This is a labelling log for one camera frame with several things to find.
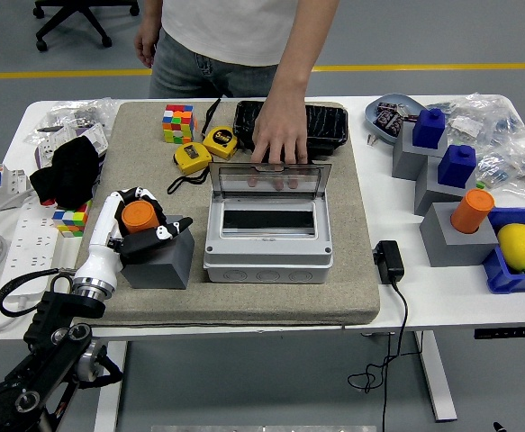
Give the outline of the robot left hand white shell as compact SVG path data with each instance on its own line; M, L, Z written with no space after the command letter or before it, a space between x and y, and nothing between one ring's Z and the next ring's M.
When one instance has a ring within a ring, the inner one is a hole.
M88 258L75 273L75 285L116 286L124 257L162 248L193 223L190 217L168 223L165 216L160 216L156 228L129 234L125 224L119 221L119 211L129 203L147 203L152 210L161 212L154 195L144 188L134 187L110 193L91 235Z

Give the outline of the person's left hand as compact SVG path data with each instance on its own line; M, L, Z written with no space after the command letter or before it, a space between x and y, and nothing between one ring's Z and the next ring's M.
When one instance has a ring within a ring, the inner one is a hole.
M307 116L304 95L271 94L255 121L251 161L264 157L270 164L306 164Z

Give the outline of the person's right hand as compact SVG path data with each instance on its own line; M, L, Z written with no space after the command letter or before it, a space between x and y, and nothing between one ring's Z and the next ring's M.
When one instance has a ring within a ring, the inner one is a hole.
M137 58L146 68L152 68L159 38L159 27L153 23L142 23L134 38Z

